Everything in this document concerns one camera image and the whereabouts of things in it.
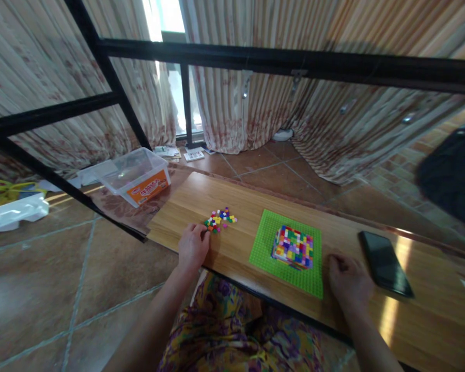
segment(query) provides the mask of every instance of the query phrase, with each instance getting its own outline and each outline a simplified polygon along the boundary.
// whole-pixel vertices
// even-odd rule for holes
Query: green baseplate
[[[299,271],[271,257],[275,234],[283,225],[314,238],[314,266],[311,269]],[[316,228],[264,209],[250,254],[250,263],[320,299],[323,298],[322,233]]]

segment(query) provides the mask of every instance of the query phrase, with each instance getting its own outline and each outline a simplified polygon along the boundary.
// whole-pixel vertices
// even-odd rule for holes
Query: phone screen
[[[413,297],[412,289],[391,241],[367,231],[362,231],[360,236],[376,284],[401,295]]]

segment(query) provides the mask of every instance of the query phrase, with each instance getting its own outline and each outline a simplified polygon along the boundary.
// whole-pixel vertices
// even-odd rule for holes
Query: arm
[[[189,224],[179,241],[179,264],[119,344],[103,372],[157,370],[174,318],[210,245],[204,225]]]
[[[368,314],[368,301],[374,292],[374,284],[363,264],[342,255],[329,257],[331,289],[338,300],[362,371],[402,372],[403,369],[382,339]]]

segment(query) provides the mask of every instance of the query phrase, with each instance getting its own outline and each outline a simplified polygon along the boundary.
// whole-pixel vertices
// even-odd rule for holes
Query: window
[[[179,0],[156,0],[160,19],[162,41],[186,43],[184,23],[182,21]],[[186,119],[184,115],[184,100],[182,95],[181,67],[178,64],[167,64],[169,83],[172,97],[177,109],[176,135],[186,135]],[[190,96],[191,96],[191,130],[193,135],[203,132],[202,118],[198,109],[198,100],[190,70]]]

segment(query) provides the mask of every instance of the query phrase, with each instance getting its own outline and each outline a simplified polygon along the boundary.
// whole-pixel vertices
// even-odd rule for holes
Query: person
[[[197,278],[210,232],[189,224],[179,241],[179,263],[123,338],[104,372],[322,370],[319,333],[269,307],[252,321],[246,294],[211,273],[192,305],[180,305]],[[362,371],[403,371],[367,310],[374,285],[361,262],[329,257],[329,280],[348,323]]]

